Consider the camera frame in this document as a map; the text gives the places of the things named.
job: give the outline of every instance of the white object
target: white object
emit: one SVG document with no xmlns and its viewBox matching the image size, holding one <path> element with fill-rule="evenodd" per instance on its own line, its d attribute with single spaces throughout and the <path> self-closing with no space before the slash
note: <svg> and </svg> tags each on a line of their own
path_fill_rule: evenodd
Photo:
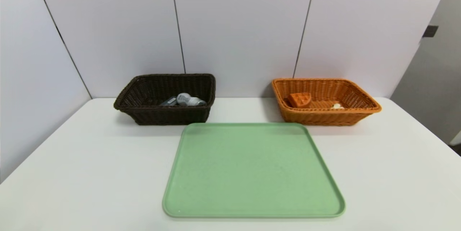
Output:
<svg viewBox="0 0 461 231">
<path fill-rule="evenodd" d="M 308 126 L 346 200 L 339 218 L 170 218 L 162 199 L 184 126 L 138 126 L 114 99 L 95 99 L 0 185 L 0 230 L 459 231 L 461 158 L 376 101 L 382 112 L 355 126 Z M 217 98 L 208 119 L 281 121 L 272 98 Z"/>
<path fill-rule="evenodd" d="M 461 144 L 461 131 L 458 132 L 458 134 L 453 138 L 453 140 L 450 142 L 450 145 L 456 146 Z"/>
<path fill-rule="evenodd" d="M 3 181 L 90 97 L 43 0 L 1 0 L 1 67 Z"/>
<path fill-rule="evenodd" d="M 184 73 L 174 0 L 46 0 L 93 97 L 130 80 Z"/>
<path fill-rule="evenodd" d="M 177 98 L 178 104 L 183 106 L 203 106 L 206 105 L 204 100 L 197 97 L 191 97 L 188 93 L 180 93 Z"/>
<path fill-rule="evenodd" d="M 312 0 L 295 77 L 339 77 L 390 97 L 440 0 Z"/>
<path fill-rule="evenodd" d="M 341 104 L 339 104 L 339 103 L 333 104 L 333 107 L 332 107 L 332 108 L 333 108 L 333 109 L 344 109 L 344 107 L 341 106 Z"/>
<path fill-rule="evenodd" d="M 293 77 L 309 0 L 176 0 L 187 73 L 216 77 L 217 97 L 273 96 Z"/>
</svg>

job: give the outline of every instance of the green tray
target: green tray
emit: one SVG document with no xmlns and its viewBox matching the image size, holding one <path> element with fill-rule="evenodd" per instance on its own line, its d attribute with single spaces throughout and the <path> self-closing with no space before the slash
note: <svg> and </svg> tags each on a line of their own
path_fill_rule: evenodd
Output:
<svg viewBox="0 0 461 231">
<path fill-rule="evenodd" d="M 297 123 L 190 124 L 163 197 L 163 210 L 178 218 L 331 218 L 344 209 Z"/>
</svg>

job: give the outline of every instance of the white wall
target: white wall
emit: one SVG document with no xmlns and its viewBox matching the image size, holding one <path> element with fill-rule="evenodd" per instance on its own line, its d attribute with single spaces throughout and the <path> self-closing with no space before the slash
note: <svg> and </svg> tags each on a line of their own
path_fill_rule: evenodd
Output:
<svg viewBox="0 0 461 231">
<path fill-rule="evenodd" d="M 461 0 L 441 0 L 431 24 L 392 100 L 448 144 L 461 130 Z"/>
<path fill-rule="evenodd" d="M 309 0 L 176 0 L 187 73 L 216 77 L 218 97 L 273 95 L 293 77 Z"/>
<path fill-rule="evenodd" d="M 184 73 L 174 0 L 46 0 L 92 97 L 137 75 Z"/>
<path fill-rule="evenodd" d="M 312 0 L 295 77 L 339 77 L 389 97 L 440 0 Z"/>
<path fill-rule="evenodd" d="M 3 181 L 89 95 L 43 0 L 1 0 L 1 63 Z"/>
</svg>

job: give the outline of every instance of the orange waffle-shaped object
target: orange waffle-shaped object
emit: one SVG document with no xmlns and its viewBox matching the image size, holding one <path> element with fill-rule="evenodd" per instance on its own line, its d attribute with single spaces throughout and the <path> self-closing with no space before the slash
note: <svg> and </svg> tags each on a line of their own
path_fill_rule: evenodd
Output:
<svg viewBox="0 0 461 231">
<path fill-rule="evenodd" d="M 300 93 L 291 93 L 288 96 L 290 100 L 291 106 L 294 108 L 304 109 L 309 107 L 309 103 L 311 102 L 311 94 L 308 92 L 300 92 Z"/>
</svg>

